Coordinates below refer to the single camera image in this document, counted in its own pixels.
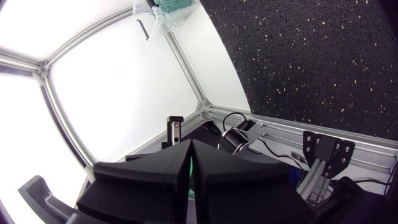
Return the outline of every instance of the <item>wire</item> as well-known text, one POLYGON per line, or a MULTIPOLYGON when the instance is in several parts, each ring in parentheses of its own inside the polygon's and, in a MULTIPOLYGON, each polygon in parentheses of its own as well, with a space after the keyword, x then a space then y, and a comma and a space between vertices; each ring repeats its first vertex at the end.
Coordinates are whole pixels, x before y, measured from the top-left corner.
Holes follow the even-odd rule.
POLYGON ((261 155, 261 154, 262 154, 261 152, 254 152, 252 149, 249 149, 249 148, 248 148, 248 150, 249 150, 250 152, 252 152, 253 154, 256 154, 256 155, 261 155))
POLYGON ((357 180, 357 181, 354 181, 354 183, 363 183, 363 182, 374 182, 374 183, 377 183, 377 184, 382 184, 382 185, 386 185, 386 186, 388 186, 388 185, 391 185, 391 183, 384 183, 384 182, 381 182, 381 181, 378 181, 378 180, 373 180, 373 179, 367 179, 367 180, 357 180))
POLYGON ((230 114, 228 114, 227 116, 225 116, 225 118, 224 118, 224 120, 223 120, 223 128, 224 128, 224 131, 226 131, 226 129, 225 129, 225 120, 226 120, 229 116, 231 116, 232 114, 239 114, 239 115, 242 115, 243 118, 244 118, 244 121, 245 121, 245 122, 248 121, 248 120, 246 119, 246 117, 245 117, 242 113, 240 113, 240 112, 233 112, 233 113, 230 113, 230 114))
MULTIPOLYGON (((391 184, 391 183, 390 183, 390 180, 391 180, 392 175, 394 174, 394 172, 395 172, 396 169, 397 169, 397 165, 398 165, 398 162, 396 163, 396 165, 395 165, 394 168, 392 169, 391 174, 390 174, 390 177, 388 178, 387 184, 389 184, 389 185, 391 184)), ((387 187, 388 187, 388 185, 386 185, 386 188, 384 188, 384 195, 386 195, 386 193, 387 193, 387 187)))
POLYGON ((274 155, 274 156, 276 156, 276 157, 289 158, 289 159, 293 160, 302 170, 304 170, 303 167, 300 166, 300 164, 299 164, 295 159, 291 158, 291 157, 288 156, 288 155, 277 155, 276 153, 274 153, 274 152, 268 147, 268 145, 267 145, 267 143, 266 143, 265 141, 263 141, 263 140, 261 140, 261 139, 258 139, 258 140, 260 140, 260 141, 266 146, 266 148, 268 149, 268 151, 269 151, 270 153, 272 153, 272 155, 274 155))

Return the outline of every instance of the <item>white backdrop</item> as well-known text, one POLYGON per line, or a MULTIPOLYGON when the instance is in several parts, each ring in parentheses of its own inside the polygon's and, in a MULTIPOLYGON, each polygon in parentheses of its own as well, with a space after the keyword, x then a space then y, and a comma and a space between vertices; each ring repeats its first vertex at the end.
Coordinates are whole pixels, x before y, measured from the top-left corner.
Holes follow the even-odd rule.
POLYGON ((0 49, 44 61, 94 23, 132 0, 9 0, 0 11, 0 49))
POLYGON ((210 102, 250 111, 238 74, 203 6, 174 34, 210 102))
POLYGON ((0 73, 0 199, 16 223, 42 223, 18 189, 41 175, 73 207, 86 172, 59 134, 37 82, 0 73))
POLYGON ((95 161, 114 162, 188 116, 197 99, 165 38, 147 44, 149 14, 128 17, 61 58, 50 79, 73 129, 95 161))

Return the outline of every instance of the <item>black metal bracket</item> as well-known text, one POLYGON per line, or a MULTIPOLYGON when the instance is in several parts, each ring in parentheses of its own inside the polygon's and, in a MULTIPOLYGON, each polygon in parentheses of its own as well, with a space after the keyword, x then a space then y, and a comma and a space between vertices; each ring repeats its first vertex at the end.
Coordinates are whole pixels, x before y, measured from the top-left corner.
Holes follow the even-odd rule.
POLYGON ((167 142, 162 142, 162 149, 173 146, 181 141, 181 123, 184 117, 169 116, 167 118, 167 142))
POLYGON ((315 159, 326 161, 323 177, 334 178, 348 167, 355 148, 352 141, 310 131, 303 133, 303 153, 311 167, 315 159))
POLYGON ((147 37, 146 40, 148 40, 148 39, 149 39, 149 35, 148 35, 147 30, 146 30, 145 27, 144 27, 144 24, 143 24, 142 21, 139 20, 139 19, 137 19, 137 21, 139 22, 139 25, 141 26, 142 30, 144 31, 145 36, 147 37))

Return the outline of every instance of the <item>black speckled wall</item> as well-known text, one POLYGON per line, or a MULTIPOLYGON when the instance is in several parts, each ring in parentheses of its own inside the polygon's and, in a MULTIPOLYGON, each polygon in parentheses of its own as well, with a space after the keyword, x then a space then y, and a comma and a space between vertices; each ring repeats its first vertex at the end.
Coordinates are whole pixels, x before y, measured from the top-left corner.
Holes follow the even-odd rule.
POLYGON ((377 0, 202 0, 253 113, 398 140, 398 44, 377 0))

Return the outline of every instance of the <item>black mount plate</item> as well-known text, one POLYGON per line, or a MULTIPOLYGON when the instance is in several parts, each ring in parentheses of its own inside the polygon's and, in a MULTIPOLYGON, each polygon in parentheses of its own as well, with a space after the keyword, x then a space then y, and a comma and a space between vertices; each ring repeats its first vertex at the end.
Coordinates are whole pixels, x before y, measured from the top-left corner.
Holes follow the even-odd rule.
POLYGON ((311 167, 315 159, 326 161, 322 176, 332 179, 348 167, 355 148, 352 141, 311 131, 303 133, 303 153, 311 167))

